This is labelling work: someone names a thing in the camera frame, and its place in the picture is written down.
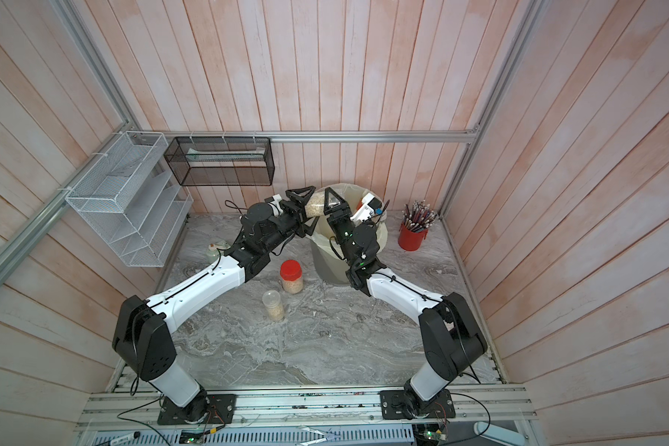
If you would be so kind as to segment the wide oatmeal jar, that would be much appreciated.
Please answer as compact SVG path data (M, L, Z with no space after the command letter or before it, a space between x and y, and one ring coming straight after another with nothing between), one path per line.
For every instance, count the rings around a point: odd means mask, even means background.
M315 193L310 196L310 200L308 200L305 206L307 218L313 219L314 217L322 217L324 215L324 202L324 190L315 191Z

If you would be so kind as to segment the small oatmeal jar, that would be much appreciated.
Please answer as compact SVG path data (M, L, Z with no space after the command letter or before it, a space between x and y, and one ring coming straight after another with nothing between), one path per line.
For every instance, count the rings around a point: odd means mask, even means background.
M262 297L262 302L271 321L282 321L284 319L284 301L282 301L282 296L278 291L267 291Z

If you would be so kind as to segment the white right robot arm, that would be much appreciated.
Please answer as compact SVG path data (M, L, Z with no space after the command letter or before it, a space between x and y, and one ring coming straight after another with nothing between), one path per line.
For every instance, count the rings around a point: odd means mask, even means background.
M375 223L357 223L349 203L330 187L324 190L323 215L334 232L334 252L348 264L351 287L388 303L415 321L420 329L425 362L401 390L379 394L382 417L413 420L445 419L455 411L447 390L487 350L486 338L466 302L457 293L427 291L401 278L378 259Z

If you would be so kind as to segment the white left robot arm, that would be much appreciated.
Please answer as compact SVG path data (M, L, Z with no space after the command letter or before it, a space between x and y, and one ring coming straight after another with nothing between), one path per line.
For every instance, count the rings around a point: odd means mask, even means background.
M313 186L288 190L254 204L241 216L241 230L230 248L193 277L146 299L122 304L113 350L138 379L164 396L164 404L187 424L203 422L209 413L204 387L177 363L172 334L196 312L228 291L253 279L271 261L271 253L295 237L312 234L306 206Z

